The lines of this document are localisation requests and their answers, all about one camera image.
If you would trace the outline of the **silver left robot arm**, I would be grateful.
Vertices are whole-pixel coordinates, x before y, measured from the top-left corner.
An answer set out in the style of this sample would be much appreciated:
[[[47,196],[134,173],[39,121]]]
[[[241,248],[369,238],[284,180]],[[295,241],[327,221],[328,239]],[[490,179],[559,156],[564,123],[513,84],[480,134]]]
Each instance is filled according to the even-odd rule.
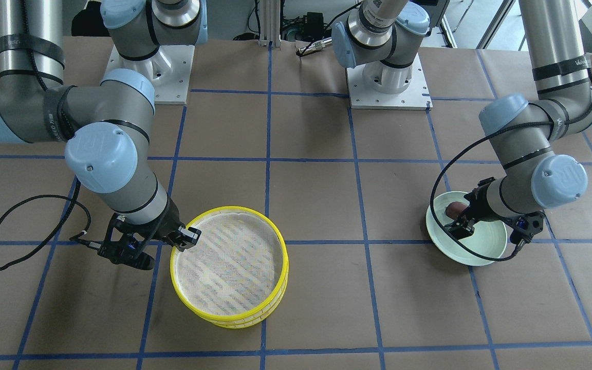
[[[553,152],[553,141],[592,127],[592,74],[571,1],[521,1],[538,99],[522,94],[497,99],[479,113],[505,175],[478,183],[453,202],[446,226],[468,237],[479,221],[510,221],[576,201],[587,188],[586,171],[573,157]],[[428,15],[407,1],[364,1],[331,24],[338,62],[369,72],[409,72],[426,33]]]

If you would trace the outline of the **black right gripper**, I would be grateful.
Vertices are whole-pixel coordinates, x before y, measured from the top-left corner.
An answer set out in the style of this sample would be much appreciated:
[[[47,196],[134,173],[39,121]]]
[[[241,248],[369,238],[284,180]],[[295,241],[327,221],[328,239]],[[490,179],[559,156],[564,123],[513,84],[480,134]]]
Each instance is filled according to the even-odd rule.
[[[109,220],[108,229],[118,230],[126,242],[103,242],[97,250],[97,255],[107,258],[115,265],[126,265],[142,271],[151,271],[155,267],[155,259],[142,251],[141,242],[162,241],[185,251],[196,246],[201,230],[193,227],[186,228],[179,219],[179,211],[169,198],[164,210],[153,220],[145,224],[132,224],[130,217],[125,221],[119,219],[120,214],[113,214]]]

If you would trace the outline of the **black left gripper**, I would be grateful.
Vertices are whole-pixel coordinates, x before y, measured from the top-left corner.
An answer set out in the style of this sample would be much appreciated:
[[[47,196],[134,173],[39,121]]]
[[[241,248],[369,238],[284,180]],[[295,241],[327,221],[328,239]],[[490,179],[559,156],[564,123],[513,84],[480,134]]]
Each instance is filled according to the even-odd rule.
[[[479,221],[496,221],[496,213],[490,208],[487,201],[489,185],[496,179],[494,177],[481,180],[477,188],[465,194],[463,198],[469,201],[469,205],[458,219],[453,219],[449,224],[449,234],[459,241],[465,237],[474,235],[474,225]]]

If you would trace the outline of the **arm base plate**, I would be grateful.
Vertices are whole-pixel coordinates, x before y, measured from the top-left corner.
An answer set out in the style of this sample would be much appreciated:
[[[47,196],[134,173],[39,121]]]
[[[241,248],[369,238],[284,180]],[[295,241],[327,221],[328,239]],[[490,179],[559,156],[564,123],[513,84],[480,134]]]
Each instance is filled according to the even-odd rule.
[[[426,110],[432,98],[416,54],[411,66],[391,68],[380,61],[347,68],[351,108]]]
[[[162,45],[148,60],[130,61],[113,47],[105,72],[117,68],[135,70],[152,82],[156,104],[185,105],[194,52],[193,45]]]

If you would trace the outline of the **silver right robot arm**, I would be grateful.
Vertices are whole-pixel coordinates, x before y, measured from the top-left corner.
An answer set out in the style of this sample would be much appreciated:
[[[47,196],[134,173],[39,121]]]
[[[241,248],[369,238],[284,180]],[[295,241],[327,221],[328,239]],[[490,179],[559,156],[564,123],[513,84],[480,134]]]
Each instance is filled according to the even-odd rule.
[[[148,241],[183,251],[200,239],[199,229],[181,222],[147,162],[155,87],[138,67],[108,71],[99,86],[64,84],[62,12],[56,1],[0,1],[0,143],[65,143],[64,159],[78,182],[49,237],[80,206],[85,186],[113,215],[102,242],[85,240],[87,229],[71,241],[112,263],[150,271]]]

